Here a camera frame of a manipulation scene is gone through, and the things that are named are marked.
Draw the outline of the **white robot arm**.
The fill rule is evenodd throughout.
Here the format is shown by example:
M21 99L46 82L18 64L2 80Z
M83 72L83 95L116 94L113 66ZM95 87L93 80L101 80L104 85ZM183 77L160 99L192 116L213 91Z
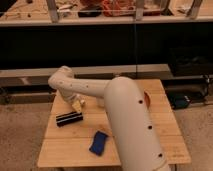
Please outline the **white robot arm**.
M102 98L123 171L171 171L151 121L145 92L128 77L77 79L60 67L48 80L67 102L76 94Z

